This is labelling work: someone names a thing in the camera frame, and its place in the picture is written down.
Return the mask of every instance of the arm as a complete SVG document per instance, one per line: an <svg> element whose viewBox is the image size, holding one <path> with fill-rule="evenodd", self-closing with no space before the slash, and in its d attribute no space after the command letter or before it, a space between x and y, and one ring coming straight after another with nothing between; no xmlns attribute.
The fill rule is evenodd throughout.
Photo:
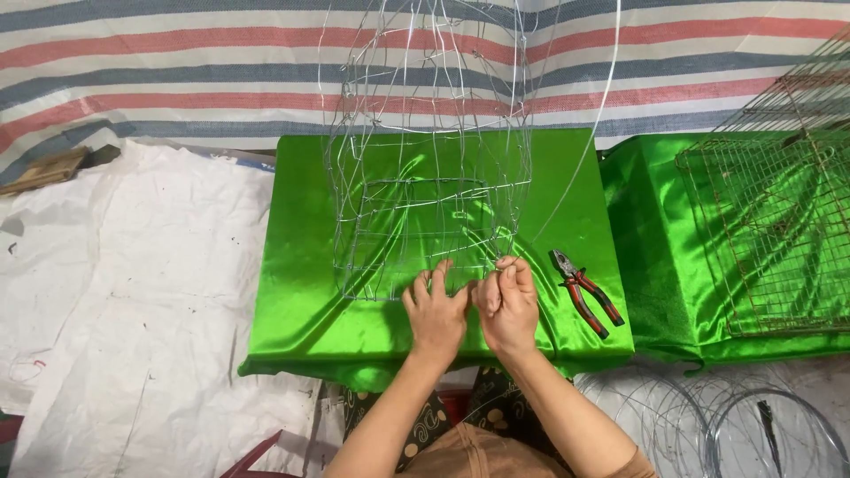
<svg viewBox="0 0 850 478"><path fill-rule="evenodd" d="M537 349L537 291L527 262L505 256L472 291L484 340L523 391L543 429L580 478L626 466L638 446Z"/></svg>
<svg viewBox="0 0 850 478"><path fill-rule="evenodd" d="M325 478L381 478L395 472L405 438L467 331L469 290L465 287L454 298L445 295L450 266L450 260L443 260L433 272L423 270L402 294L413 331L411 353L325 469Z"/></svg>

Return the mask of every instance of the wire mesh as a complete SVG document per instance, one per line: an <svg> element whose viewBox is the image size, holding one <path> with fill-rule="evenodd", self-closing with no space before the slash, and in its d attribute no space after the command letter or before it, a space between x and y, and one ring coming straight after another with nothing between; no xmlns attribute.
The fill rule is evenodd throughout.
<svg viewBox="0 0 850 478"><path fill-rule="evenodd" d="M848 40L850 26L677 157L733 335L850 331Z"/></svg>
<svg viewBox="0 0 850 478"><path fill-rule="evenodd" d="M454 261L450 291L483 276L511 250L531 181L522 10L390 4L362 14L326 148L350 299L398 299L441 259Z"/></svg>

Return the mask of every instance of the white plastic sheet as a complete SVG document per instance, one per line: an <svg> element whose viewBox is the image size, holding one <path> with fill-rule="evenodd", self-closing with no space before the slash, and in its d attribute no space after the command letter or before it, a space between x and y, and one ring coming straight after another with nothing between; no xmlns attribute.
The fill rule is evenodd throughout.
<svg viewBox="0 0 850 478"><path fill-rule="evenodd" d="M279 459L261 468L302 474L319 381L235 375L273 178L128 142L13 204L7 224L24 230L3 259L0 292L16 299L0 323L15 327L16 360L44 365L17 389L37 384L11 476L216 476L280 429Z"/></svg>

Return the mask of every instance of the hand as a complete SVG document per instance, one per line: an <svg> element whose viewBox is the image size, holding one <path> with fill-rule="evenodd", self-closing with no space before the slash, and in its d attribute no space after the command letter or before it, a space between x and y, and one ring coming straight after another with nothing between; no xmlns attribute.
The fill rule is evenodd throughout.
<svg viewBox="0 0 850 478"><path fill-rule="evenodd" d="M413 330L412 356L426 356L445 370L455 360L467 332L466 308L470 284L455 294L445 295L445 273L451 259L443 259L433 270L423 270L413 285L401 294ZM428 294L428 279L431 293Z"/></svg>
<svg viewBox="0 0 850 478"><path fill-rule="evenodd" d="M505 256L471 292L479 310L484 341L500 358L537 350L537 289L524 259Z"/></svg>

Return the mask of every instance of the person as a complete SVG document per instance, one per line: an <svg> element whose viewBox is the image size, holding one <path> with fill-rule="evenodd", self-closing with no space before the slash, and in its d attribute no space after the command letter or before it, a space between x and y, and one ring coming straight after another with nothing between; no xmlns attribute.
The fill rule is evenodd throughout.
<svg viewBox="0 0 850 478"><path fill-rule="evenodd" d="M354 426L324 477L656 477L626 432L537 349L529 264L505 256L454 297L445 292L450 266L443 260L420 272L404 291L411 352L382 394L346 391L345 418ZM484 341L513 380L483 367L473 412L452 428L434 386L460 348L468 305L478 308Z"/></svg>

